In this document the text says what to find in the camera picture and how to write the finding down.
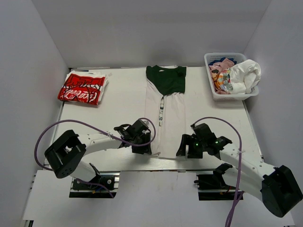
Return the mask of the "white green Charlie Brown t-shirt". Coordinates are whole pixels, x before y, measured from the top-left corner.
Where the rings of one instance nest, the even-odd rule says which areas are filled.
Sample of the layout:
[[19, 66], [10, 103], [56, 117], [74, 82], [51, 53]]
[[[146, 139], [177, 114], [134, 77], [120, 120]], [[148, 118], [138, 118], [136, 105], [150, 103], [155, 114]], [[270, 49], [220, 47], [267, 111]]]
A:
[[162, 159], [177, 159], [182, 135], [186, 133], [184, 94], [186, 67], [146, 67], [145, 118], [152, 121], [156, 130], [151, 153]]

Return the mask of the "pink orange print t-shirt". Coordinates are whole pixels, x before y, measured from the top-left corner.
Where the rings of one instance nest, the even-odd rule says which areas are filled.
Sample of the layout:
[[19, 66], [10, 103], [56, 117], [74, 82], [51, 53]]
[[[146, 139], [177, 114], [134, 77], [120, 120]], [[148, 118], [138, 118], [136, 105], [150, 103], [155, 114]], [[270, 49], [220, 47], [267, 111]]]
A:
[[223, 85], [223, 78], [219, 78], [220, 73], [223, 70], [229, 69], [232, 66], [234, 66], [234, 63], [232, 61], [229, 61], [228, 59], [225, 59], [223, 62], [219, 60], [215, 63], [210, 63], [208, 65], [209, 72], [211, 74], [212, 82], [214, 85], [215, 93], [220, 95], [227, 95], [229, 94], [228, 91], [225, 90]]

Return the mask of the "white colourful print t-shirt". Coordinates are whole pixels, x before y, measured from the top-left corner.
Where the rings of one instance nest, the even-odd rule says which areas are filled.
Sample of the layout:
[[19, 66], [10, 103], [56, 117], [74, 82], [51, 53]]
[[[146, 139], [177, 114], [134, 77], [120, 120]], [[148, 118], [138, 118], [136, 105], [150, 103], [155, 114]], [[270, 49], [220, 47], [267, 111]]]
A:
[[261, 67], [257, 62], [248, 59], [223, 70], [219, 76], [223, 78], [224, 88], [229, 95], [250, 94], [261, 79]]

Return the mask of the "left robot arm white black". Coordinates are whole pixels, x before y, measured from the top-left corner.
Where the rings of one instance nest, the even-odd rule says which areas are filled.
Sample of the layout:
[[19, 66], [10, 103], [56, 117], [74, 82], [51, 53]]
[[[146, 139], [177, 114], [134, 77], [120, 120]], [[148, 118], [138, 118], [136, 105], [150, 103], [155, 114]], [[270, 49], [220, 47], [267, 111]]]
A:
[[127, 147], [136, 154], [152, 153], [151, 142], [154, 138], [144, 118], [132, 125], [115, 127], [117, 135], [99, 129], [96, 131], [96, 134], [78, 135], [74, 130], [67, 130], [45, 151], [45, 158], [58, 179], [71, 176], [81, 183], [96, 186], [101, 183], [100, 172], [92, 163], [84, 162], [84, 156]]

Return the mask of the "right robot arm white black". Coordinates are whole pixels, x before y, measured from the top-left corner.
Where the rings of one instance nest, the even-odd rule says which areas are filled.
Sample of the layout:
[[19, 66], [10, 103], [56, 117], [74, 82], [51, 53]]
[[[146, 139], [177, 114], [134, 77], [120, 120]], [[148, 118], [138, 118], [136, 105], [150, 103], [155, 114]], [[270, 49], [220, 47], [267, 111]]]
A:
[[268, 211], [279, 218], [302, 201], [303, 193], [288, 167], [276, 167], [245, 157], [230, 139], [216, 137], [205, 123], [191, 127], [194, 133], [182, 135], [176, 155], [200, 159], [206, 152], [223, 162], [212, 175], [198, 176], [194, 182], [200, 190], [238, 187], [259, 199]]

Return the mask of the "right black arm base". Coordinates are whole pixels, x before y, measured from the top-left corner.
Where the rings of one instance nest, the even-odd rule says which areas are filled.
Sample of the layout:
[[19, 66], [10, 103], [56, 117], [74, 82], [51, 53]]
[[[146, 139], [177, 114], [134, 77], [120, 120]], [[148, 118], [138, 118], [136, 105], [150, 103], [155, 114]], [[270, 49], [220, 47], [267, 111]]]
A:
[[235, 187], [218, 182], [211, 172], [197, 174], [194, 186], [198, 189], [200, 201], [232, 201], [234, 199]]

